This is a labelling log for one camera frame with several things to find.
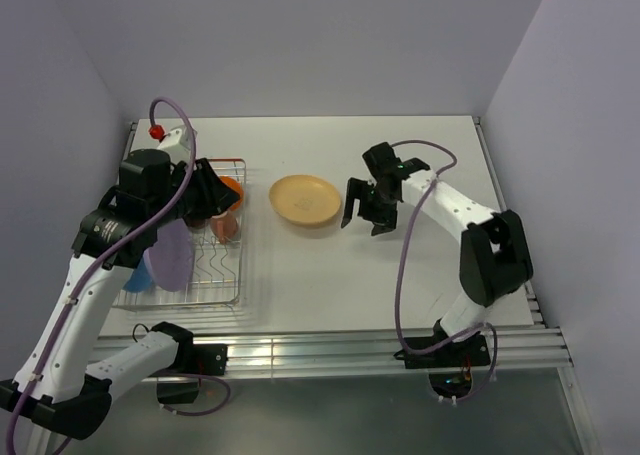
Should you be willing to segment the orange bowl white inside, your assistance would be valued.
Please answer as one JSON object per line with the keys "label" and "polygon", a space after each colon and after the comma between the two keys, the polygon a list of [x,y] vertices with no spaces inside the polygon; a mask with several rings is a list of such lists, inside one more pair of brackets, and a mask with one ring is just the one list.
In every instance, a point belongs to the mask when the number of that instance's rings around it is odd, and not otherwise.
{"label": "orange bowl white inside", "polygon": [[235,178],[229,176],[221,176],[220,180],[238,195],[238,199],[232,204],[230,210],[236,211],[240,209],[244,201],[244,189],[242,184]]}

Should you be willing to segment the pink mug white inside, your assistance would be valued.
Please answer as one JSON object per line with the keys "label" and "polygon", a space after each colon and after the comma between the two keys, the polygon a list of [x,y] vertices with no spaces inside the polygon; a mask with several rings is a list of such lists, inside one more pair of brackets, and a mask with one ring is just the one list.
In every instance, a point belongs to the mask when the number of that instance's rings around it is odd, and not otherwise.
{"label": "pink mug white inside", "polygon": [[232,242],[239,231],[239,224],[233,212],[227,211],[209,219],[209,227],[221,244]]}

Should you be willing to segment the brown mug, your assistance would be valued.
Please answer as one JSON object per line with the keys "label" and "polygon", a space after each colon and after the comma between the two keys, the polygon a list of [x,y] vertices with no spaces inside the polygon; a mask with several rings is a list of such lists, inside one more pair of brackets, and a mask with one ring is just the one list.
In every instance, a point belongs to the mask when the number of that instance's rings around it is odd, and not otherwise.
{"label": "brown mug", "polygon": [[201,229],[207,224],[206,219],[194,219],[194,218],[186,218],[186,225],[191,229]]}

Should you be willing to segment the beige yellow plate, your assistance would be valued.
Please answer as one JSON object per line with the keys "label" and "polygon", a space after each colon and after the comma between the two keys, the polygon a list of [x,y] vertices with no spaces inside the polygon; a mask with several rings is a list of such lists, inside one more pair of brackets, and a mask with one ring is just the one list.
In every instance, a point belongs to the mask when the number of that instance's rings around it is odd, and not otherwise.
{"label": "beige yellow plate", "polygon": [[324,226],[342,206],[338,190],[312,175],[285,176],[270,187],[268,196],[277,215],[300,227]]}

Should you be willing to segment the purple plate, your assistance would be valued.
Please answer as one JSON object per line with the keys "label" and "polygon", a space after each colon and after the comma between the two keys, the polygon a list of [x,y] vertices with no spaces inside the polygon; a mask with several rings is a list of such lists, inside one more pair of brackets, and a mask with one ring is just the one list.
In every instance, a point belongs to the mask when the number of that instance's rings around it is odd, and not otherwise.
{"label": "purple plate", "polygon": [[159,228],[156,242],[144,252],[143,258],[158,287],[169,292],[185,289],[194,264],[194,248],[185,222],[175,220]]}

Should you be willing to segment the blue plate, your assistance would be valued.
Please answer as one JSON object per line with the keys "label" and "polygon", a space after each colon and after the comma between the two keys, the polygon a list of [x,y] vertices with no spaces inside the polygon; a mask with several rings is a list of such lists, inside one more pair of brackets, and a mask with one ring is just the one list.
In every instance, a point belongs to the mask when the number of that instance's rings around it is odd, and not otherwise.
{"label": "blue plate", "polygon": [[152,285],[153,280],[149,274],[145,260],[141,259],[131,277],[123,286],[123,290],[128,293],[141,293],[148,290]]}

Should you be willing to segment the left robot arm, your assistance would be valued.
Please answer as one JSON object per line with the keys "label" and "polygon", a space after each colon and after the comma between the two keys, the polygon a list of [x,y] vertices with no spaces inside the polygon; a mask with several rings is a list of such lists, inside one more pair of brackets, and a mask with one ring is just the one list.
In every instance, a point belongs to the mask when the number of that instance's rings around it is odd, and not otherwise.
{"label": "left robot arm", "polygon": [[191,331],[169,322],[101,362],[89,361],[111,306],[158,241],[160,229],[186,218],[220,215],[239,199],[205,158],[172,162],[159,149],[135,150],[119,167],[116,185],[81,221],[55,309],[19,372],[1,383],[10,412],[7,452],[19,417],[68,439],[84,440],[112,404],[143,379],[195,367]]}

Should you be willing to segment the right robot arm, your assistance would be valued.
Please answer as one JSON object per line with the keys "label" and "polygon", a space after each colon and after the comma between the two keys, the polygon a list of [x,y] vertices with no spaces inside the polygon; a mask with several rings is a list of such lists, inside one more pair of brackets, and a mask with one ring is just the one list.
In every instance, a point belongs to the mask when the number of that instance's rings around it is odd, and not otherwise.
{"label": "right robot arm", "polygon": [[401,249],[395,293],[403,288],[408,251],[417,218],[427,215],[459,246],[458,277],[461,292],[434,327],[435,339],[425,348],[411,346],[403,336],[401,301],[394,301],[394,324],[405,354],[434,353],[443,364],[452,365],[468,349],[467,339],[493,327],[486,320],[489,309],[505,295],[516,292],[534,274],[530,251],[520,216],[498,212],[464,195],[441,178],[458,159],[433,169],[426,162],[401,160],[394,145],[383,142],[363,153],[371,178],[350,178],[341,224],[358,216],[371,223],[374,236],[390,233],[397,226],[398,205],[412,206]]}

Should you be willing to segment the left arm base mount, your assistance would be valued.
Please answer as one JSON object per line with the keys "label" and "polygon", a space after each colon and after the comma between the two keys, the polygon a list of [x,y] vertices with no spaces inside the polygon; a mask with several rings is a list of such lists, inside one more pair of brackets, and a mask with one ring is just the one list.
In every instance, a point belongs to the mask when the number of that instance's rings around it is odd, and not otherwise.
{"label": "left arm base mount", "polygon": [[226,370],[226,344],[195,344],[191,354],[180,365],[160,371],[156,383],[156,398],[164,405],[187,405],[203,392],[204,380],[181,377],[181,374],[222,377]]}

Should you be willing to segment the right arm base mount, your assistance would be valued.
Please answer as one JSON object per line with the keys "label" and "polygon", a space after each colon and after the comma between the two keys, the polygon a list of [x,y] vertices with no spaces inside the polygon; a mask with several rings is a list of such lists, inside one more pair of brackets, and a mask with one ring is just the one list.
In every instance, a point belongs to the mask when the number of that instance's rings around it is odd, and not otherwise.
{"label": "right arm base mount", "polygon": [[492,356],[486,338],[475,334],[451,342],[429,354],[417,355],[401,349],[393,355],[407,370],[426,370],[431,392],[439,403],[456,405],[472,394],[474,368],[490,368]]}

